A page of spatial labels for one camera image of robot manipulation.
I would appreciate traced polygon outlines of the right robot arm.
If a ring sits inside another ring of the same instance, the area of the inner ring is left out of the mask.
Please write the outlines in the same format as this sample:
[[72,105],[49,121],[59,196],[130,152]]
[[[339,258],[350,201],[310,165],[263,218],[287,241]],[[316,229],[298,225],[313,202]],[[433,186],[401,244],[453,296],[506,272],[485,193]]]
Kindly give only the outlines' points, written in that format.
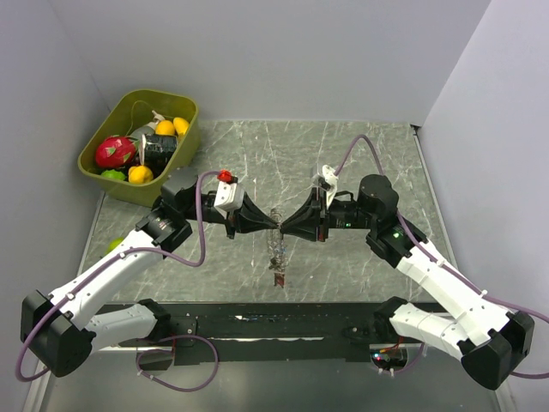
[[534,320],[523,310],[489,300],[449,264],[433,243],[398,211],[389,179],[361,179],[356,196],[336,200],[333,175],[319,180],[305,204],[280,231],[325,241],[331,228],[367,230],[366,244],[379,258],[421,286],[448,313],[442,318],[393,297],[375,314],[375,332],[385,342],[399,336],[421,341],[456,358],[478,384],[496,390],[528,355]]

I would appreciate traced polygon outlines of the metal disc keyring organizer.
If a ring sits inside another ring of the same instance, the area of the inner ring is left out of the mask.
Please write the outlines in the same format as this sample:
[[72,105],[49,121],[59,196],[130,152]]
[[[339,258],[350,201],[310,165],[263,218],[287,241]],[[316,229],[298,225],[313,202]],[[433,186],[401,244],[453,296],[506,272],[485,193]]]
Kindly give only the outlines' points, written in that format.
[[269,216],[276,223],[275,229],[269,229],[267,232],[267,246],[269,254],[269,268],[278,274],[284,274],[286,272],[286,243],[284,235],[280,231],[281,223],[283,222],[283,216],[281,212],[272,208],[269,212]]

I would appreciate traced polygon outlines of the red key tag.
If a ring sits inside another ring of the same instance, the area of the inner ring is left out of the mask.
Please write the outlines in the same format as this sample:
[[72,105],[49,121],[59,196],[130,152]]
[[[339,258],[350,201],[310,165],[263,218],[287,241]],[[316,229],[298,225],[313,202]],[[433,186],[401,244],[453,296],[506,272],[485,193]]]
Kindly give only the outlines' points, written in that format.
[[281,271],[276,271],[274,273],[274,286],[284,288],[285,287],[285,273]]

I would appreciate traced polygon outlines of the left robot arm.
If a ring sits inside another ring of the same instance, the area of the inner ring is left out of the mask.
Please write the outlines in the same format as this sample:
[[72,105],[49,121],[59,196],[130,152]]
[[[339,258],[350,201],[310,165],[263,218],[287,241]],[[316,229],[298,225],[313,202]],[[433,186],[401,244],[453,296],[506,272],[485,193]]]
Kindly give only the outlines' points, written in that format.
[[169,336],[169,314],[152,300],[106,317],[98,314],[133,277],[170,258],[197,268],[206,257],[204,223],[237,233],[276,229],[228,171],[198,173],[192,167],[172,171],[150,212],[99,262],[49,294],[30,293],[21,307],[21,341],[15,375],[21,382],[22,359],[31,351],[56,377],[74,372],[89,355],[130,339],[152,345]]

